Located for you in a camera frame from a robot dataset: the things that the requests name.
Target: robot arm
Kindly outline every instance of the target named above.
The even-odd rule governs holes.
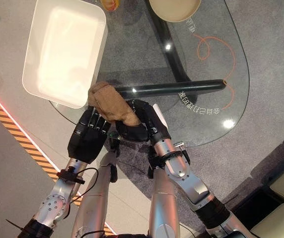
[[[165,170],[169,180],[179,189],[190,209],[201,219],[212,237],[225,238],[238,231],[246,238],[255,238],[236,216],[209,191],[202,180],[194,175],[190,169],[190,159],[182,144],[177,146],[179,149],[172,144],[167,127],[160,119],[161,113],[140,100],[131,100],[128,104],[146,124],[148,136],[154,147],[154,156],[149,157],[149,176],[153,176],[152,173],[159,168]],[[120,127],[117,129],[120,135],[126,138],[127,133],[121,133],[119,129],[122,128]]]
[[[89,108],[81,116],[68,144],[70,160],[58,175],[52,191],[41,203],[38,212],[24,227],[18,238],[49,238],[57,223],[65,218],[71,198],[84,184],[82,175],[87,164],[98,156],[110,124]]]

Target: beige bowl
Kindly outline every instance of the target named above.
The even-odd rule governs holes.
[[[201,0],[149,0],[153,11],[164,21],[180,22],[193,15]]]

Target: white plastic container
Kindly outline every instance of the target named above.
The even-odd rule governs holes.
[[[108,28],[103,10],[81,0],[37,0],[22,83],[35,96],[81,108],[96,82]]]

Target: orange object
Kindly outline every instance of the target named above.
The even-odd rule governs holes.
[[[107,11],[115,11],[119,7],[119,0],[100,0],[104,9]]]
[[[234,52],[233,49],[230,47],[230,45],[227,44],[227,42],[223,41],[222,39],[220,39],[220,38],[218,38],[218,37],[216,37],[216,36],[201,37],[201,36],[196,35],[196,34],[193,34],[193,36],[195,36],[195,37],[197,37],[197,38],[199,38],[199,39],[201,40],[201,41],[198,43],[198,45],[197,45],[197,56],[198,56],[198,58],[199,58],[200,60],[206,60],[206,59],[210,56],[210,54],[211,54],[210,46],[209,46],[208,42],[206,41],[207,39],[212,39],[212,40],[216,40],[216,41],[219,41],[219,42],[223,43],[226,47],[229,48],[229,50],[230,50],[230,52],[231,52],[231,55],[232,55],[232,58],[233,58],[232,69],[231,69],[231,71],[223,78],[223,83],[224,83],[224,85],[226,85],[226,87],[228,87],[228,88],[230,89],[230,91],[231,91],[231,100],[230,100],[230,102],[229,102],[226,106],[224,106],[223,108],[221,108],[221,109],[226,109],[226,108],[228,108],[228,107],[232,104],[232,102],[233,102],[233,100],[234,100],[234,98],[235,98],[235,90],[226,82],[226,80],[232,75],[232,73],[234,72],[235,67],[236,67],[235,52]],[[201,46],[202,43],[204,43],[204,44],[206,45],[206,48],[207,48],[207,55],[206,55],[205,57],[202,57],[202,56],[200,55],[200,46]]]

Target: glass table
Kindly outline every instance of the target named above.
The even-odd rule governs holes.
[[[195,14],[178,23],[158,18],[148,1],[124,0],[115,12],[105,13],[108,38],[97,81],[129,87],[127,92],[145,85],[162,90],[160,96],[140,99],[159,105],[172,141],[187,147],[214,141],[238,123],[247,103],[249,71],[224,1],[202,1]],[[178,88],[165,94],[167,84],[189,81],[204,81],[213,90],[196,86],[196,91]],[[51,103],[75,124],[86,109]]]

